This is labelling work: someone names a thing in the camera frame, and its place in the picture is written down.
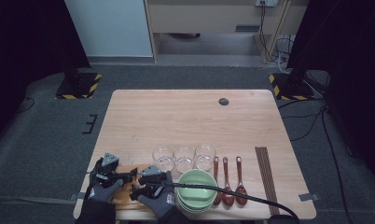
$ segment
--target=black stand base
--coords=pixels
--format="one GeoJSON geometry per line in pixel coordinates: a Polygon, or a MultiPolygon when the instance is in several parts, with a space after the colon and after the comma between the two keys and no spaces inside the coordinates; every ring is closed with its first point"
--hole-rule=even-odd
{"type": "Polygon", "coordinates": [[[72,83],[67,77],[56,92],[57,99],[91,98],[97,88],[101,75],[96,73],[80,73],[80,83],[72,83]]]}
{"type": "Polygon", "coordinates": [[[278,100],[309,100],[313,98],[313,91],[307,84],[302,82],[297,86],[292,86],[287,82],[287,78],[288,74],[284,73],[274,73],[269,77],[278,100]]]}

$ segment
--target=wooden chopsticks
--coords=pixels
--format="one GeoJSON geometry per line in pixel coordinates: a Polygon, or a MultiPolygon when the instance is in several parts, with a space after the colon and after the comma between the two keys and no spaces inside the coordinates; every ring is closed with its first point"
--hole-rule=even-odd
{"type": "MultiPolygon", "coordinates": [[[[272,179],[272,172],[269,160],[269,153],[266,147],[255,147],[257,153],[257,161],[259,163],[260,174],[262,176],[264,190],[266,192],[267,200],[278,203],[277,195],[275,194],[274,181],[272,179]]],[[[280,215],[280,209],[269,205],[271,215],[280,215]]]]}

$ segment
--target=stacked bowls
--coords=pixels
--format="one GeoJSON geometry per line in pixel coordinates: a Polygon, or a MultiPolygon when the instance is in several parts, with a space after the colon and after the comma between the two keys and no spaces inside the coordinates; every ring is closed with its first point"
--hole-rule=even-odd
{"type": "MultiPolygon", "coordinates": [[[[216,187],[214,178],[203,170],[189,170],[179,177],[178,183],[216,187]]],[[[189,213],[202,213],[214,202],[216,191],[211,189],[178,188],[177,200],[189,213]]]]}

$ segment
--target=clear glass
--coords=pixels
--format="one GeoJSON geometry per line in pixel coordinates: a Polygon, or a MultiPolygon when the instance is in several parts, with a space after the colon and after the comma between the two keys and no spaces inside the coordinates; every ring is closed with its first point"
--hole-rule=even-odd
{"type": "Polygon", "coordinates": [[[174,161],[176,170],[184,173],[193,169],[194,166],[194,150],[189,146],[177,147],[174,151],[174,161]]]}
{"type": "Polygon", "coordinates": [[[169,145],[158,145],[152,153],[153,161],[156,166],[162,171],[172,171],[174,167],[174,151],[169,145]]]}
{"type": "Polygon", "coordinates": [[[196,147],[196,167],[208,171],[213,167],[216,149],[208,143],[202,143],[196,147]]]}

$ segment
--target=wooden spoon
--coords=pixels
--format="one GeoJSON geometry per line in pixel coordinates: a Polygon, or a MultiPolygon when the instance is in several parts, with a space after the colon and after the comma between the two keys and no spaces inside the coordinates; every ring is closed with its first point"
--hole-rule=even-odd
{"type": "MultiPolygon", "coordinates": [[[[216,181],[217,184],[217,166],[219,164],[219,158],[215,157],[214,158],[214,180],[216,181]]],[[[214,200],[213,205],[218,205],[222,202],[222,192],[218,191],[214,200]]]]}
{"type": "MultiPolygon", "coordinates": [[[[241,193],[246,195],[246,189],[243,186],[243,175],[242,175],[242,166],[241,166],[241,157],[236,158],[237,161],[237,173],[238,173],[238,187],[236,189],[236,193],[241,193]]],[[[246,205],[248,202],[247,199],[241,198],[241,197],[236,197],[237,203],[240,205],[246,205]]]]}
{"type": "MultiPolygon", "coordinates": [[[[231,190],[229,184],[229,174],[228,174],[228,158],[223,158],[223,169],[225,170],[225,190],[231,190]]],[[[234,204],[234,196],[231,194],[223,193],[222,201],[227,206],[232,206],[234,204]]]]}

